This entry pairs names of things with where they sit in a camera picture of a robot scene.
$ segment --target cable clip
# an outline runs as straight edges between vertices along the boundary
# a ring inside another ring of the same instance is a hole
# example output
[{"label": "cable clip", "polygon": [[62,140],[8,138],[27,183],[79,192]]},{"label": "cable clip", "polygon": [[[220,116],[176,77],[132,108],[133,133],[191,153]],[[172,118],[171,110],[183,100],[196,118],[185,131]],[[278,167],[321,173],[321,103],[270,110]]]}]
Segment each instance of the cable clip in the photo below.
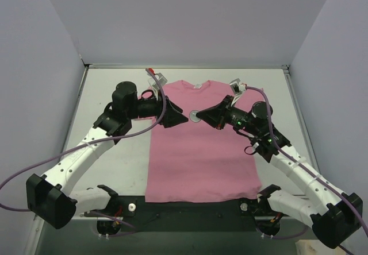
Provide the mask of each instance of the cable clip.
[{"label": "cable clip", "polygon": [[294,169],[297,168],[299,164],[302,163],[306,163],[305,157],[301,157],[298,161],[294,162],[294,164],[290,166],[290,171],[286,174],[286,176],[289,177],[293,173]]},{"label": "cable clip", "polygon": [[91,144],[89,144],[89,143],[88,143],[88,142],[86,142],[86,141],[81,141],[81,143],[87,144],[87,146],[88,146],[89,148],[91,148],[91,149],[92,149],[93,154],[95,155],[96,159],[99,159],[99,155],[98,155],[98,153],[95,151],[95,149],[93,148],[93,146],[92,146]]},{"label": "cable clip", "polygon": [[320,173],[319,173],[319,174],[317,174],[315,177],[313,177],[313,178],[310,180],[310,182],[308,182],[308,184],[306,185],[304,192],[306,193],[306,191],[308,190],[309,186],[310,186],[313,182],[315,182],[315,180],[316,180],[316,179],[319,179],[320,177],[322,177],[322,175],[321,175]]}]

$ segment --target metal frame edge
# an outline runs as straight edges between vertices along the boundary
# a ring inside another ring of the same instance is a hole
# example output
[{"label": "metal frame edge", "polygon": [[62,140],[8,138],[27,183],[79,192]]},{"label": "metal frame edge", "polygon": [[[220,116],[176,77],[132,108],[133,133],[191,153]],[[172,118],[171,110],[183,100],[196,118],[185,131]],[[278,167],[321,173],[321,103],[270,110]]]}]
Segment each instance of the metal frame edge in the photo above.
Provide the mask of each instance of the metal frame edge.
[{"label": "metal frame edge", "polygon": [[[74,124],[76,111],[78,109],[79,102],[81,100],[82,91],[83,91],[83,88],[84,88],[85,83],[86,83],[88,69],[89,69],[89,67],[88,67],[88,65],[86,65],[85,70],[83,71],[82,80],[80,81],[78,96],[76,98],[74,111],[73,111],[72,117],[70,119],[70,123],[68,125],[68,131],[67,131],[67,135],[66,135],[65,140],[64,140],[64,145],[63,145],[62,152],[64,152],[66,150],[66,147],[68,145],[68,141],[69,141],[69,137],[70,137],[70,133],[71,133],[71,128]],[[25,245],[24,254],[26,254],[26,255],[35,255],[36,254],[36,250],[37,250],[37,247],[39,245],[41,232],[42,232],[42,229],[44,227],[44,222],[45,221],[43,219],[41,219],[40,217],[38,217],[37,215],[34,216],[32,227],[30,229],[28,239],[27,239],[27,243]]]},{"label": "metal frame edge", "polygon": [[292,97],[292,101],[293,101],[294,108],[295,108],[295,111],[296,111],[296,114],[297,114],[297,117],[298,117],[301,132],[303,134],[303,138],[304,138],[304,141],[305,141],[306,149],[307,149],[309,157],[310,157],[310,161],[311,161],[310,163],[312,164],[312,167],[314,169],[316,169],[318,172],[320,172],[319,167],[318,167],[318,163],[317,163],[317,159],[316,159],[316,156],[315,156],[315,152],[313,150],[312,142],[311,142],[311,139],[309,138],[308,129],[306,127],[306,124],[305,124],[305,121],[304,121],[304,118],[303,118],[303,114],[301,112],[300,106],[298,104],[297,97],[295,95],[293,83],[290,79],[290,73],[284,71],[284,76],[285,76],[287,87],[289,88],[290,96]]}]

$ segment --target gray wall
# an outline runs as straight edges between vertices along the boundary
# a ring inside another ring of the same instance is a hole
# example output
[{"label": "gray wall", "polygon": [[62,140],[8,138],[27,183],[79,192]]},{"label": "gray wall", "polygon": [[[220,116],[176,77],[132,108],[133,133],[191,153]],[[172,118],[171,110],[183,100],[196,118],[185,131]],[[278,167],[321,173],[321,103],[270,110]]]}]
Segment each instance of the gray wall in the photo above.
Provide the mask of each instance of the gray wall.
[{"label": "gray wall", "polygon": [[[0,181],[60,152],[83,64],[49,0],[0,0]],[[0,202],[26,208],[25,180]],[[34,214],[0,209],[0,254],[23,254]]]},{"label": "gray wall", "polygon": [[[327,0],[290,73],[321,172],[365,203],[368,221],[368,0]],[[352,237],[367,254],[362,229]]]},{"label": "gray wall", "polygon": [[51,0],[86,63],[279,67],[325,0]]}]

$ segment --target screw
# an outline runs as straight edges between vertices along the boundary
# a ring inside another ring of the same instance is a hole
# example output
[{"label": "screw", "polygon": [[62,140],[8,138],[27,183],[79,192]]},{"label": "screw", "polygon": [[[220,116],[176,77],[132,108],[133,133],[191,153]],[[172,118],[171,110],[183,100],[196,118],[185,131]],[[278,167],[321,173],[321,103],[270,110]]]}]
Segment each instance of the screw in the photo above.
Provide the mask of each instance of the screw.
[{"label": "screw", "polygon": [[243,202],[241,205],[240,205],[240,209],[242,211],[247,211],[248,210],[248,204]]}]

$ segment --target pink t-shirt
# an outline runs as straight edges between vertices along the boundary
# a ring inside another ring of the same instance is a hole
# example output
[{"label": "pink t-shirt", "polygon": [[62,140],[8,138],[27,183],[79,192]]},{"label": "pink t-shirt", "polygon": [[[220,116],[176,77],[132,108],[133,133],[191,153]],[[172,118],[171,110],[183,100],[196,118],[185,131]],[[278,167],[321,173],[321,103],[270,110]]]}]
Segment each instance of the pink t-shirt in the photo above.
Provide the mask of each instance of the pink t-shirt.
[{"label": "pink t-shirt", "polygon": [[[192,110],[203,110],[233,95],[228,84],[207,81],[200,88],[186,81],[164,86],[170,101],[189,118]],[[262,96],[247,90],[236,107],[249,111]],[[204,121],[152,130],[146,202],[221,202],[255,199],[261,187],[253,156],[245,154],[247,138],[232,126],[216,130]]]}]

